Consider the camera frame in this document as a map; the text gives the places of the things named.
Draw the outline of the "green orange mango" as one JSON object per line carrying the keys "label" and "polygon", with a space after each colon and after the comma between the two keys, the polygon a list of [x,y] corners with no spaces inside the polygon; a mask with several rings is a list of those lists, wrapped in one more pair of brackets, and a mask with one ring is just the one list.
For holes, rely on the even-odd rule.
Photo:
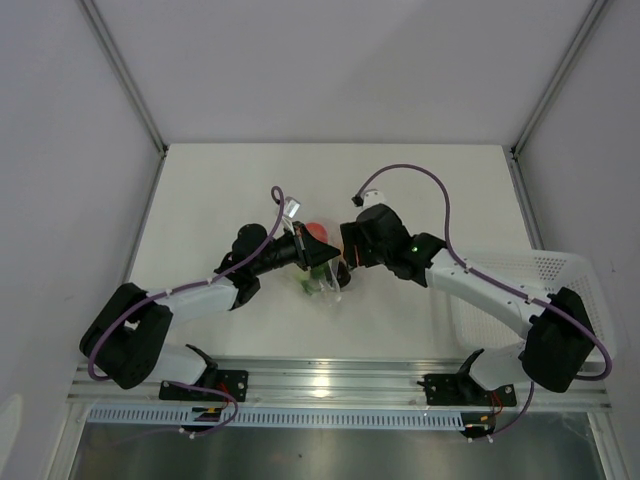
{"label": "green orange mango", "polygon": [[310,270],[310,278],[312,280],[320,281],[320,280],[331,280],[331,268],[328,264],[323,264],[321,266],[314,267]]}

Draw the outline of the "green leafy vegetable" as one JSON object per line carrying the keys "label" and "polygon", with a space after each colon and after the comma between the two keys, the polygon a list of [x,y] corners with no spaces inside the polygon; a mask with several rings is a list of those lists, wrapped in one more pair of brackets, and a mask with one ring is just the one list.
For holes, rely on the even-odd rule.
{"label": "green leafy vegetable", "polygon": [[308,296],[321,295],[326,291],[324,283],[313,278],[301,280],[300,285],[303,292]]}

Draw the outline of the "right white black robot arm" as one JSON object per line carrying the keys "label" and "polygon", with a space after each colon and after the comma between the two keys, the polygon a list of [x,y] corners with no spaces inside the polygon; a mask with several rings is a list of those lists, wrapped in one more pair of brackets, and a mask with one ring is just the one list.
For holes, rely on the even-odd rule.
{"label": "right white black robot arm", "polygon": [[582,379],[592,351],[606,350],[575,291],[562,287],[540,295],[501,280],[457,255],[444,240],[410,233],[387,205],[363,210],[355,221],[341,224],[340,232],[349,267],[382,265],[401,280],[461,299],[518,335],[518,342],[510,346],[479,349],[465,360],[456,389],[468,403],[522,382],[564,393]]}

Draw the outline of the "clear zip top bag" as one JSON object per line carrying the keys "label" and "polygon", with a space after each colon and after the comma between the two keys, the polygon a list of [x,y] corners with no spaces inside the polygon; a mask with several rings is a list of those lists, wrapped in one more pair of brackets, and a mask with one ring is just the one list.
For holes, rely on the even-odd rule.
{"label": "clear zip top bag", "polygon": [[297,293],[301,294],[306,300],[309,300],[315,306],[317,307],[322,306],[323,308],[326,308],[326,309],[335,308],[337,305],[339,305],[343,301],[343,299],[345,298],[345,295],[351,290],[353,290],[354,287],[356,286],[357,282],[355,279],[355,274],[352,272],[352,270],[349,270],[351,273],[351,282],[344,290],[341,290],[337,284],[335,273],[336,273],[339,262],[342,262],[345,265],[346,263],[343,257],[344,246],[342,242],[342,237],[340,235],[339,224],[336,221],[333,221],[327,217],[321,217],[321,216],[310,217],[307,221],[304,222],[304,224],[309,222],[317,222],[324,225],[329,234],[328,245],[335,247],[340,251],[340,254],[337,257],[323,263],[323,264],[328,264],[331,268],[331,280],[330,281],[320,280],[324,283],[325,289],[326,289],[326,291],[323,294],[308,296],[303,292],[300,285],[300,281],[303,279],[310,278],[310,270],[312,268],[310,270],[303,271],[296,266],[289,267],[287,269],[285,278],[292,284],[294,290]]}

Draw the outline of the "red tomato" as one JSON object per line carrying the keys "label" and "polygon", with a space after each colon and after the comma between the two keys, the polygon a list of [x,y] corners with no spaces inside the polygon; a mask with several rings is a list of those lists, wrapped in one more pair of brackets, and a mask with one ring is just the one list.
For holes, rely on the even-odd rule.
{"label": "red tomato", "polygon": [[309,222],[305,226],[316,240],[325,244],[329,243],[329,234],[324,225],[317,222]]}

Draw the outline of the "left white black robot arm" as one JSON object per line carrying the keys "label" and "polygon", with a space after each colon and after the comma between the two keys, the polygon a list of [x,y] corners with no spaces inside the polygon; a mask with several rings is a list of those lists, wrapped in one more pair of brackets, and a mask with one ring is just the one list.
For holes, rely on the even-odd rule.
{"label": "left white black robot arm", "polygon": [[303,271],[338,258],[339,248],[294,223],[280,237],[247,224],[213,277],[152,293],[134,283],[120,285],[80,340],[94,381],[114,381],[124,390],[148,379],[178,383],[197,400],[216,390],[216,365],[193,345],[167,343],[170,329],[247,304],[260,289],[260,276],[295,265]]}

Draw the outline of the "dark purple fruit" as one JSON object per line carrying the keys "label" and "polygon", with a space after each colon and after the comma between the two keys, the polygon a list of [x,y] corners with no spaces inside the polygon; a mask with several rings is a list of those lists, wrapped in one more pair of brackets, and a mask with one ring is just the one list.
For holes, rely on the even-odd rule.
{"label": "dark purple fruit", "polygon": [[344,290],[351,282],[351,273],[344,263],[338,263],[335,278],[341,290]]}

